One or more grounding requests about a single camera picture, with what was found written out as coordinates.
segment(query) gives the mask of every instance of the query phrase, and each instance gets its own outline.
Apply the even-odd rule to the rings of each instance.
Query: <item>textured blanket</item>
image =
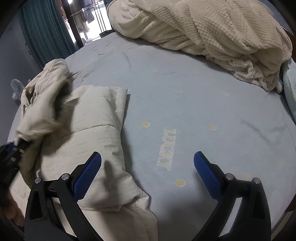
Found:
[[[205,55],[239,80],[282,91],[279,70],[292,44],[257,0],[114,0],[107,12],[124,36]]]

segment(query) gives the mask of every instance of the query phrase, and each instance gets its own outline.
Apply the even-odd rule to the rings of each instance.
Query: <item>silver screw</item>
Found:
[[[69,174],[65,173],[62,175],[62,180],[67,180],[69,178]]]
[[[259,183],[261,183],[261,181],[260,181],[260,179],[259,178],[254,178],[254,182],[256,183],[256,184],[259,184]]]
[[[41,182],[41,178],[40,177],[38,177],[38,178],[35,179],[35,183],[39,183],[39,182]]]
[[[227,173],[227,174],[225,175],[225,177],[226,177],[228,180],[232,180],[232,179],[234,178],[234,176],[233,176],[232,174],[230,174],[230,173]]]

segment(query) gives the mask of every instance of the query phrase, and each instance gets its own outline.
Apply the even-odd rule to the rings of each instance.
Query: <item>teal curtain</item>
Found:
[[[67,58],[76,48],[55,0],[28,0],[20,9],[27,46],[40,69],[56,58]]]

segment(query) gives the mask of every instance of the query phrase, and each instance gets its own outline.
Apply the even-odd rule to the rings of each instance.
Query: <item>gray wall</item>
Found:
[[[7,141],[20,104],[12,99],[11,80],[18,79],[26,86],[39,72],[26,48],[17,14],[0,38],[0,145]]]

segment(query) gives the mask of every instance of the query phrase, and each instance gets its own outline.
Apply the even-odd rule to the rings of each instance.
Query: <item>bed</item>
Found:
[[[112,33],[66,59],[73,89],[128,89],[121,142],[126,170],[149,194],[159,240],[191,240],[211,215],[193,165],[202,151],[224,173],[261,179],[272,226],[296,194],[296,126],[284,95],[238,81],[203,57]],[[13,122],[13,140],[20,111]],[[173,147],[166,145],[173,142]],[[237,200],[223,233],[231,228]]]

